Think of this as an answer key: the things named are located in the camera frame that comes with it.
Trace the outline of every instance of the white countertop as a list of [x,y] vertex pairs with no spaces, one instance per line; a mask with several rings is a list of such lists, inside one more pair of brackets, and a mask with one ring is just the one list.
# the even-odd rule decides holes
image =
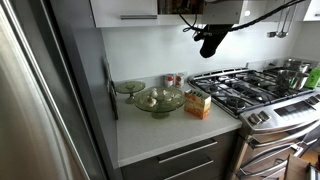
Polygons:
[[[184,90],[191,89],[185,84]],[[129,95],[118,94],[118,158],[120,167],[156,156],[241,127],[242,122],[211,103],[208,117],[201,120],[183,106],[166,119],[128,105]]]

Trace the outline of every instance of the black cable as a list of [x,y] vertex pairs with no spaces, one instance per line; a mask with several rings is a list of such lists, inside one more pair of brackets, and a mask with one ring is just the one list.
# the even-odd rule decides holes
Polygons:
[[305,0],[292,0],[292,1],[289,1],[289,2],[287,2],[285,4],[283,4],[282,6],[279,6],[278,8],[276,8],[274,10],[270,11],[269,13],[267,13],[267,14],[265,14],[265,15],[257,18],[257,19],[255,19],[255,20],[252,20],[252,21],[250,21],[250,22],[248,22],[246,24],[243,24],[243,25],[240,25],[240,26],[237,26],[237,27],[233,27],[231,29],[215,30],[215,31],[210,31],[210,32],[207,32],[207,31],[205,31],[204,29],[201,29],[201,28],[194,27],[195,23],[193,25],[190,25],[186,21],[186,19],[182,16],[180,11],[178,11],[178,13],[179,13],[179,16],[181,17],[181,19],[189,26],[187,28],[184,28],[183,32],[187,32],[189,30],[194,30],[194,31],[202,32],[202,33],[205,33],[206,35],[212,36],[212,34],[224,34],[224,33],[227,33],[227,32],[238,31],[240,29],[247,28],[249,26],[252,26],[252,25],[264,20],[264,19],[267,19],[268,17],[278,13],[279,11],[282,11],[285,8],[288,8],[288,7],[293,6],[295,4],[301,3],[303,1],[305,1]]

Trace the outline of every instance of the drawer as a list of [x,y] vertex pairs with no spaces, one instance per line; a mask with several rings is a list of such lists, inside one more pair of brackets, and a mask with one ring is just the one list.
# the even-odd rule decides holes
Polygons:
[[122,173],[125,180],[211,180],[229,165],[233,139],[234,133],[226,133],[125,166]]

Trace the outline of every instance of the small box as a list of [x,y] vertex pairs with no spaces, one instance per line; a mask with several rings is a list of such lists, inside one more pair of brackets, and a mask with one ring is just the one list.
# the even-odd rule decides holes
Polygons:
[[320,80],[320,68],[314,68],[311,70],[310,75],[305,83],[305,87],[316,88]]
[[184,110],[204,119],[208,116],[211,105],[211,96],[204,92],[188,90],[184,93],[186,103]]

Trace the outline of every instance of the kitchen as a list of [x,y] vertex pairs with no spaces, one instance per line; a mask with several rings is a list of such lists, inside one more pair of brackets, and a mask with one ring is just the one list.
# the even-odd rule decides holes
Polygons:
[[[204,59],[199,53],[202,41],[195,42],[192,39],[193,31],[182,32],[186,25],[183,25],[183,21],[177,15],[172,20],[174,22],[170,21],[174,25],[163,26],[104,27],[103,24],[96,22],[95,25],[99,28],[92,31],[98,35],[90,36],[90,33],[93,34],[92,32],[81,31],[81,28],[82,26],[94,26],[92,24],[93,17],[97,18],[94,12],[95,1],[91,2],[93,17],[91,9],[88,9],[88,5],[90,5],[88,1],[78,2],[78,9],[71,8],[74,2],[51,3],[53,11],[62,9],[60,9],[62,13],[56,13],[55,16],[60,30],[64,30],[61,30],[61,36],[63,42],[68,46],[66,52],[70,58],[71,67],[73,71],[83,71],[82,74],[75,73],[74,78],[78,83],[83,104],[88,111],[87,116],[97,138],[98,151],[101,153],[99,156],[106,166],[107,176],[110,179],[143,179],[143,177],[144,179],[223,179],[230,164],[230,162],[223,160],[229,159],[230,161],[233,154],[232,147],[236,144],[233,137],[237,136],[236,131],[242,126],[242,122],[213,103],[211,103],[208,117],[204,120],[199,120],[184,112],[182,107],[171,112],[167,119],[159,121],[153,119],[150,113],[143,112],[134,105],[125,104],[127,95],[119,93],[116,97],[119,120],[115,121],[108,101],[109,94],[106,93],[108,90],[105,87],[105,70],[102,68],[104,66],[102,62],[105,59],[108,60],[110,74],[116,85],[127,80],[143,80],[148,88],[161,85],[163,83],[161,78],[168,73],[182,72],[187,79],[191,75],[207,71],[244,68],[246,66],[249,69],[261,71],[269,63],[279,63],[280,65],[288,57],[313,62],[318,62],[320,58],[317,51],[320,42],[317,29],[320,24],[317,21],[293,22],[290,33],[285,38],[267,37],[268,32],[277,30],[277,21],[257,23],[249,28],[228,33],[218,46],[216,54],[211,58]],[[260,12],[259,8],[256,9],[258,12],[255,12],[255,8],[253,8],[251,15],[254,16],[255,13],[263,15],[264,12]],[[247,22],[254,17],[249,15],[240,21]],[[75,27],[72,29],[68,27],[68,23],[65,23],[72,21],[83,22],[83,24],[76,24],[80,29],[78,32]],[[73,39],[68,37],[68,33],[71,31],[74,31]],[[72,48],[74,45],[78,51],[74,51]],[[107,58],[102,61],[103,54],[106,54]],[[82,63],[77,63],[79,62],[78,56],[82,56],[80,58]],[[186,82],[182,90],[185,91],[189,88],[191,87]],[[199,143],[202,146],[203,143],[205,146],[212,144],[212,146],[210,145],[208,149],[193,151],[197,147],[202,147],[193,143]],[[177,151],[180,154],[192,152],[179,158],[180,155],[177,154]],[[212,152],[224,152],[217,153],[221,155],[222,159],[217,160],[216,154],[212,154]],[[212,158],[213,163],[211,160],[203,158],[203,153],[209,153],[208,156]],[[215,161],[223,162],[223,165],[217,167]],[[202,164],[204,166],[193,172],[185,172]],[[211,167],[217,169],[216,174],[208,174]]]

